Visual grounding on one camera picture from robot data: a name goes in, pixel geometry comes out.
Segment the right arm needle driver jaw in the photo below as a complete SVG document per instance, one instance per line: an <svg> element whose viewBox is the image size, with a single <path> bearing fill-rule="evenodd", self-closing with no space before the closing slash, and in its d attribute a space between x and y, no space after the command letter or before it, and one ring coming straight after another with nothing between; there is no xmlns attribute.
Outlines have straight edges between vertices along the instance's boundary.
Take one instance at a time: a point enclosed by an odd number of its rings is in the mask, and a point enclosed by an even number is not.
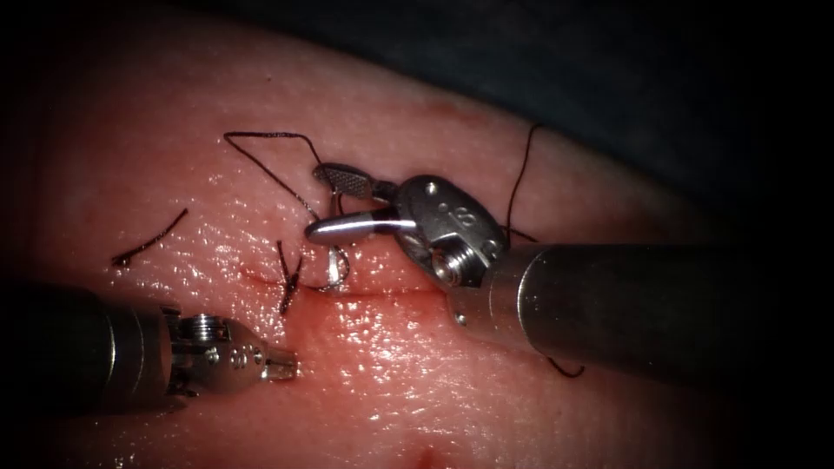
<svg viewBox="0 0 834 469"><path fill-rule="evenodd" d="M312 174L335 192L360 200L392 201L398 190L397 184L375 179L365 171L344 163L321 163Z"/></svg>
<svg viewBox="0 0 834 469"><path fill-rule="evenodd" d="M341 245L361 241L370 235L394 235L413 232L416 228L417 223L400 216L396 208L377 208L314 221L305 228L304 235L314 244Z"/></svg>

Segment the left arm needle driver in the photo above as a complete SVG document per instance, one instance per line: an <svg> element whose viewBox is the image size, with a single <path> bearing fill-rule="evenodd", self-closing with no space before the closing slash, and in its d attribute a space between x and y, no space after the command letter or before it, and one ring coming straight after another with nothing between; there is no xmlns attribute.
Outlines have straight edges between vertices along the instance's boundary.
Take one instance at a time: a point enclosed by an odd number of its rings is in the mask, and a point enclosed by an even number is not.
<svg viewBox="0 0 834 469"><path fill-rule="evenodd" d="M266 346L239 321L213 314L183 317L174 308L162 311L172 352L167 395L239 393L261 380Z"/></svg>

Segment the left arm needle driver jaw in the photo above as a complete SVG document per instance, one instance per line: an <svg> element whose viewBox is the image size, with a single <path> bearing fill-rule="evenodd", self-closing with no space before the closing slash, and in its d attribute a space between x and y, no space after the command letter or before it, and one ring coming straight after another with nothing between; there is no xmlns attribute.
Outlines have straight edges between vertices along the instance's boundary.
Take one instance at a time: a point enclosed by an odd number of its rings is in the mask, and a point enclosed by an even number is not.
<svg viewBox="0 0 834 469"><path fill-rule="evenodd" d="M269 381L292 380L297 377L299 363L292 351L269 348L263 368L263 379Z"/></svg>

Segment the right arm needle driver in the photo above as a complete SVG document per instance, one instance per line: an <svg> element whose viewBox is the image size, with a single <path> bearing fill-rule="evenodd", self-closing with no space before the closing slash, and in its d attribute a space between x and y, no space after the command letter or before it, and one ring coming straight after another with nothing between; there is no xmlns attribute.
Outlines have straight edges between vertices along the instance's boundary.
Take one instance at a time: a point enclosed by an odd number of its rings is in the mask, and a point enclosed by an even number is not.
<svg viewBox="0 0 834 469"><path fill-rule="evenodd" d="M476 199L436 175L417 175L398 187L392 202L415 227L395 240L408 258L445 289L479 287L507 251L500 224Z"/></svg>

